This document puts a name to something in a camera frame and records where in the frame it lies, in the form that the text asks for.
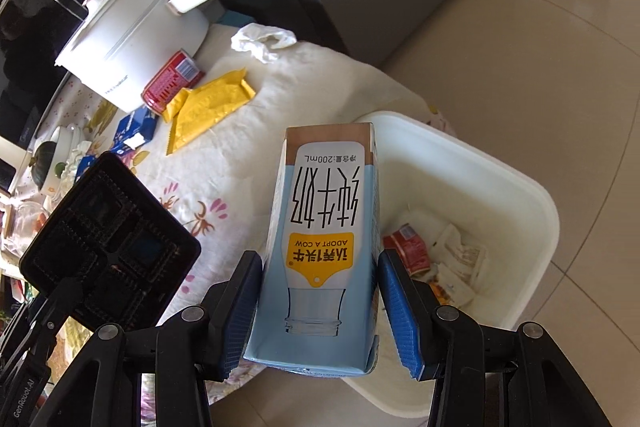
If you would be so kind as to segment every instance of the black plastic tray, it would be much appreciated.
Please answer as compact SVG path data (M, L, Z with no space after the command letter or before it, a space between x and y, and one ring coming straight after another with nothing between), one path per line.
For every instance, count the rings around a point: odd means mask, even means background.
M90 330L155 326L200 254L199 242L113 153L104 153L53 211L20 260L50 295L65 277L82 283L72 317Z

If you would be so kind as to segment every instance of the pot lid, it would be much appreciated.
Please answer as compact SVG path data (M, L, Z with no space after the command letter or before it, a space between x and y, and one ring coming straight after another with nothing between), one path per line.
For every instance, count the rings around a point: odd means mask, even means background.
M88 10L89 15L82 21L82 24L71 35L71 38L66 43L65 47L58 55L56 59L56 65L59 66L59 60L66 52L72 51L78 43L87 35L89 29L94 26L96 21L103 16L106 11L113 5L116 0L84 0L82 3Z

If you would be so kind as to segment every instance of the tile floor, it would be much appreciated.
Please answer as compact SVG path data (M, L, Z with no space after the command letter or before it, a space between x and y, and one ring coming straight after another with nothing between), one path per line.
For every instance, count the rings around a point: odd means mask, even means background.
M449 0L385 71L549 190L561 240L523 320L554 336L614 427L640 425L638 0ZM276 370L212 413L221 427L424 421Z

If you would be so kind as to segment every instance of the metal screw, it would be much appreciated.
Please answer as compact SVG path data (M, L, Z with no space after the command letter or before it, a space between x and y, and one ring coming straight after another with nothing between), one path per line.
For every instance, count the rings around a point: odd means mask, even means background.
M98 330L98 337L102 341L110 341L118 334L118 328L113 324L107 324Z
M542 335L545 334L545 330L543 330L542 326L540 326L539 324L536 324L535 322L526 323L522 327L522 331L530 339L539 339Z
M436 311L436 315L443 321L451 322L460 317L460 312L453 306L440 306L440 308L438 308L438 311Z
M199 306L189 306L182 310L180 317L186 322L199 321L204 315L204 310Z

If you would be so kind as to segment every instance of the red wrapper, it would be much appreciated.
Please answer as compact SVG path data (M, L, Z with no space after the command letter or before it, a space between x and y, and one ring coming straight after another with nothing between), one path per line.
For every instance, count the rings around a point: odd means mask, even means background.
M385 248L395 248L409 275L416 275L431 268L431 261L422 238L406 223L393 234L382 238Z
M183 87L194 86L204 71L197 67L193 59L180 50L156 73L142 92L142 100L156 114L162 114L166 105Z

